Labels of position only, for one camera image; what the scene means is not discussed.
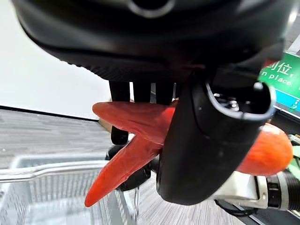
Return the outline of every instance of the gray carpet floor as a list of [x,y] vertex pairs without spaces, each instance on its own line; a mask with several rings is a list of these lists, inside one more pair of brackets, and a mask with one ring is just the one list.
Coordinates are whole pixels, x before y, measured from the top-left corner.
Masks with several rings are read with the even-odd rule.
[[[111,145],[110,134],[96,122],[0,110],[0,168],[16,155],[106,152]],[[140,203],[140,225],[243,224],[213,201],[194,206],[163,201],[154,174],[141,186]]]

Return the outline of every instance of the shopping basket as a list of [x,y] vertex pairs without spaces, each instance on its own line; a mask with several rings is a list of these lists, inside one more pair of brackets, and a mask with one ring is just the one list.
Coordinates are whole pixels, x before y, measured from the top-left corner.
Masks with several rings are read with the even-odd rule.
[[104,154],[17,157],[0,170],[0,225],[135,225],[127,193],[112,191],[90,208],[84,198],[106,165]]

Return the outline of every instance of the red pepper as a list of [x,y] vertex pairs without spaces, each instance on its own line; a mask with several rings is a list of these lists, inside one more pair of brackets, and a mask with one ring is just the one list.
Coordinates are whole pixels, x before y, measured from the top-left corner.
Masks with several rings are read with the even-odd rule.
[[[175,111],[170,106],[150,103],[97,103],[93,111],[115,127],[136,134],[102,169],[85,199],[92,206],[113,191],[138,169],[159,154]],[[267,125],[238,167],[252,175],[271,175],[285,169],[293,157],[292,145],[286,134]]]

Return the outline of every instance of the blue sign stripe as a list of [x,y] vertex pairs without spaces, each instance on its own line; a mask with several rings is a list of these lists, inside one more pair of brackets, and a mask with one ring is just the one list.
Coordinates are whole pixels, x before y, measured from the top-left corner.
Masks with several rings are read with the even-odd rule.
[[298,104],[295,103],[298,100],[298,98],[287,95],[279,90],[276,90],[276,101],[280,104],[286,105],[287,107],[291,108],[292,106],[296,107],[294,110],[299,111],[300,112],[300,102],[298,102]]

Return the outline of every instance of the chinese character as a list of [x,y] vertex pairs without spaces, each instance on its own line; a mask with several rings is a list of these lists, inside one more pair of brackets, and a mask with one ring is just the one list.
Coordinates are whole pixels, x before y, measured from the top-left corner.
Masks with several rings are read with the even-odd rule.
[[272,65],[268,66],[268,68],[272,68],[271,70],[275,70],[278,66],[279,62],[275,62]]
[[290,69],[292,69],[292,67],[290,67],[290,64],[285,64],[284,62],[283,63],[281,63],[279,66],[278,66],[278,70],[277,70],[277,72],[278,73],[282,73],[282,74],[284,74],[284,75],[288,75],[288,71],[290,70]]

